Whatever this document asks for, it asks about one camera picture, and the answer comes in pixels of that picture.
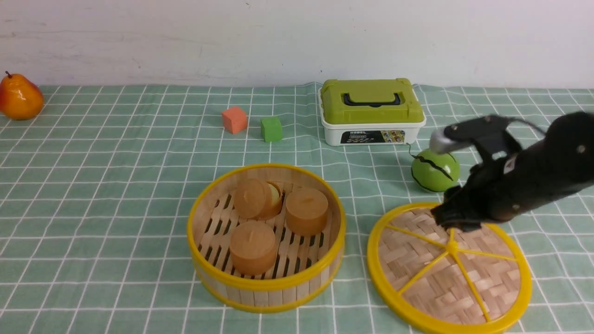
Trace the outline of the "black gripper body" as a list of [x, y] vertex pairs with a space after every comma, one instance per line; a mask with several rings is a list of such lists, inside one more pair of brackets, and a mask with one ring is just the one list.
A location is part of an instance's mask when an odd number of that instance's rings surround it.
[[505, 163], [475, 165], [464, 186], [448, 189], [443, 203], [430, 211], [437, 226], [471, 232], [483, 223], [500, 224], [516, 216], [525, 197], [525, 177], [514, 171], [504, 173]]

